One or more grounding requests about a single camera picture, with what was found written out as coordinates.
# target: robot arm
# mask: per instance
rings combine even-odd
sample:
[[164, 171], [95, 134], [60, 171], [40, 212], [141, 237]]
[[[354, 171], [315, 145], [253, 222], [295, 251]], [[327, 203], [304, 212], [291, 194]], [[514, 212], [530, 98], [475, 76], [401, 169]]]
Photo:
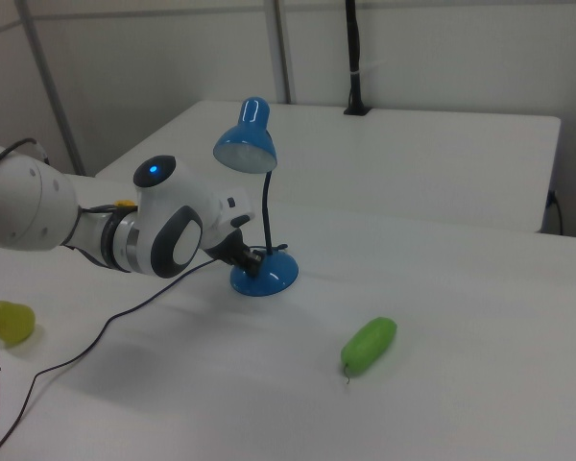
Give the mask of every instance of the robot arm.
[[162, 278], [182, 272], [201, 248], [255, 276], [263, 255], [243, 243], [239, 228], [253, 218], [243, 190], [215, 194], [170, 156], [145, 161], [133, 181], [138, 207], [82, 209], [64, 175], [13, 153], [0, 162], [0, 247], [64, 245], [97, 265]]

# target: white table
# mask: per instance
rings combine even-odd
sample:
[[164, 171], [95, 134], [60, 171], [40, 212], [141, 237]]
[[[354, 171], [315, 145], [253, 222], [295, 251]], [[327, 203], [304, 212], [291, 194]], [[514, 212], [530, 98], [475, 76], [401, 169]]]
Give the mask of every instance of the white table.
[[[218, 185], [262, 178], [228, 170], [211, 151], [240, 103], [201, 102], [97, 177], [130, 183], [159, 154], [184, 159]], [[553, 117], [271, 105], [279, 166], [273, 200], [324, 208], [538, 231], [559, 136]]]
[[[73, 178], [85, 206], [132, 198]], [[251, 299], [204, 268], [38, 383], [0, 461], [576, 460], [576, 239], [272, 204], [300, 277]], [[263, 241], [260, 220], [244, 227]], [[0, 299], [37, 329], [5, 350], [0, 435], [35, 371], [166, 283], [64, 248], [0, 250]], [[378, 315], [392, 347], [346, 386], [339, 352]]]

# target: desk lamp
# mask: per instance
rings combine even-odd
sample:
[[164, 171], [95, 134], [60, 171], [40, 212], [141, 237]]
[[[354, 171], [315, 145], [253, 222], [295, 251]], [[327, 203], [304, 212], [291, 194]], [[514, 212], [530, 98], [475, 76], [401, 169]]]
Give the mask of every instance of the desk lamp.
[[262, 220], [265, 231], [265, 257], [257, 276], [234, 267], [230, 273], [232, 287], [248, 296], [267, 296], [288, 288], [299, 274], [297, 262], [271, 243], [267, 198], [271, 173], [277, 166], [276, 148], [269, 132], [269, 105], [258, 97], [243, 102], [236, 126], [224, 133], [213, 156], [228, 168], [242, 173], [266, 173], [262, 193]]

